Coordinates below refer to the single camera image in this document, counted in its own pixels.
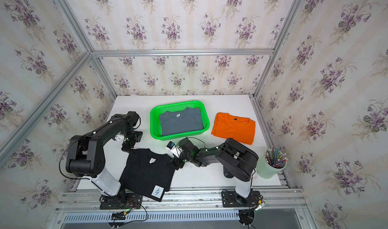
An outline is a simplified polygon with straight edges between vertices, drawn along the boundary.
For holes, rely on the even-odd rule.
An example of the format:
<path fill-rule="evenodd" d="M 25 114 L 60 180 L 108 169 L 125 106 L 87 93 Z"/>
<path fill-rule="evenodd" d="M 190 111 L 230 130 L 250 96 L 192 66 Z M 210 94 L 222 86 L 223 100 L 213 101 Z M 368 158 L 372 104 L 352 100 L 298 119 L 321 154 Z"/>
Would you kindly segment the black t-shirt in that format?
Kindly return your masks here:
<path fill-rule="evenodd" d="M 167 154 L 156 154 L 149 149 L 133 149 L 119 182 L 124 188 L 155 201 L 162 201 L 170 190 L 175 169 L 168 164 Z"/>

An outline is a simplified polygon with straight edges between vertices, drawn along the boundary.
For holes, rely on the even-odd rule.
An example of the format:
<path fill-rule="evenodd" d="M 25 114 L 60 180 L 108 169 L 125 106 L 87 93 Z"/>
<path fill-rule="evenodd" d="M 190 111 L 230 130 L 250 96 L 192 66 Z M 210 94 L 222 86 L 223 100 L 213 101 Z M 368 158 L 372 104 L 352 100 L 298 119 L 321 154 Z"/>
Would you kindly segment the green plastic mesh basket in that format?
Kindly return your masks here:
<path fill-rule="evenodd" d="M 170 136 L 162 136 L 159 115 L 167 111 L 170 111 L 170 112 L 181 111 L 187 107 L 200 109 L 204 128 L 199 131 L 181 133 L 181 134 L 170 135 Z M 210 127 L 210 122 L 206 112 L 206 108 L 202 102 L 197 100 L 160 105 L 153 108 L 150 112 L 150 134 L 154 139 L 157 139 L 157 140 L 169 141 L 177 138 L 192 137 L 206 132 L 209 129 L 209 127 Z"/>

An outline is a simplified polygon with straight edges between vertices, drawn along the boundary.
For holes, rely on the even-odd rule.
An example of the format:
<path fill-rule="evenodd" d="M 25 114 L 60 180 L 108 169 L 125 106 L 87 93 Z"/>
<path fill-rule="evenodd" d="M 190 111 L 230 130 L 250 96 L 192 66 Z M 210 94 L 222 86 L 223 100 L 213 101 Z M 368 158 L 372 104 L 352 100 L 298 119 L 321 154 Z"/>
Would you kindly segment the grey-blue t-shirt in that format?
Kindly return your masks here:
<path fill-rule="evenodd" d="M 162 136 L 199 131 L 204 128 L 199 108 L 187 107 L 181 111 L 167 111 L 159 115 Z"/>

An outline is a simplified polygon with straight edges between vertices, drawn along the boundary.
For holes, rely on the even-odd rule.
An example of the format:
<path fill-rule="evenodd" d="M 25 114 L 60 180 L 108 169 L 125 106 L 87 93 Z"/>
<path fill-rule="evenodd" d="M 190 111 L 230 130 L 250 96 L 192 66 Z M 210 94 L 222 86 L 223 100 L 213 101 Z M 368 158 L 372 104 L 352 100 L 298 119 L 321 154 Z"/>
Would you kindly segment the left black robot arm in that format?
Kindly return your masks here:
<path fill-rule="evenodd" d="M 115 114 L 106 123 L 85 135 L 76 135 L 70 139 L 67 148 L 65 169 L 79 180 L 88 180 L 109 199 L 124 200 L 126 192 L 122 184 L 106 169 L 104 146 L 123 135 L 121 150 L 130 153 L 140 142 L 142 132 L 136 131 L 141 118 L 135 111 L 127 114 Z"/>

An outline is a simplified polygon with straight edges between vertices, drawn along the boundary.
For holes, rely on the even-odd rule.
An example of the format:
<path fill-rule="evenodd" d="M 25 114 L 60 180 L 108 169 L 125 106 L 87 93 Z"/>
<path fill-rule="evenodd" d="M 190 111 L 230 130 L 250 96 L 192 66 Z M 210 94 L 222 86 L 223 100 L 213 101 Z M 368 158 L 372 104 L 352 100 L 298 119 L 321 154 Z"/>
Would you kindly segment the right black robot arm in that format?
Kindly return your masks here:
<path fill-rule="evenodd" d="M 237 179 L 235 194 L 241 199 L 248 199 L 252 193 L 252 179 L 256 172 L 259 156 L 253 150 L 233 138 L 227 138 L 222 144 L 212 148 L 198 148 L 189 137 L 178 143 L 170 141 L 166 146 L 171 156 L 168 162 L 175 170 L 191 163 L 196 167 L 207 167 L 220 163 L 223 174 L 228 179 Z"/>

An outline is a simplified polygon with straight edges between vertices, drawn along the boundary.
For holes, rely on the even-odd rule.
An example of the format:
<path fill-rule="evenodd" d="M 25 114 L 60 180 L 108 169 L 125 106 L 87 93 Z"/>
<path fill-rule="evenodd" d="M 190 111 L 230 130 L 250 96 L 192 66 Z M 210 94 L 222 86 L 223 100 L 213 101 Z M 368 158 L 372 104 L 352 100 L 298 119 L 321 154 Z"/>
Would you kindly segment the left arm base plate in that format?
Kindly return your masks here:
<path fill-rule="evenodd" d="M 104 196 L 100 197 L 100 210 L 126 210 L 126 209 L 140 209 L 143 196 L 137 193 L 126 193 L 123 198 L 118 196 Z"/>

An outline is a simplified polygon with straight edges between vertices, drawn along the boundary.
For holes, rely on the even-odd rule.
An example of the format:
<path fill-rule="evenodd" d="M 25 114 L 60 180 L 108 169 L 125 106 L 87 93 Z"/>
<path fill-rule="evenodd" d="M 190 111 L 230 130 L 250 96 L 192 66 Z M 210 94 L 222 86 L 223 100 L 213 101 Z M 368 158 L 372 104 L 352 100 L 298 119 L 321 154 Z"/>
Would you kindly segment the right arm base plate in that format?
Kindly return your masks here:
<path fill-rule="evenodd" d="M 242 197 L 236 191 L 222 190 L 220 192 L 222 206 L 224 208 L 249 207 L 259 208 L 264 205 L 263 196 L 259 191 L 251 190 L 247 198 Z"/>

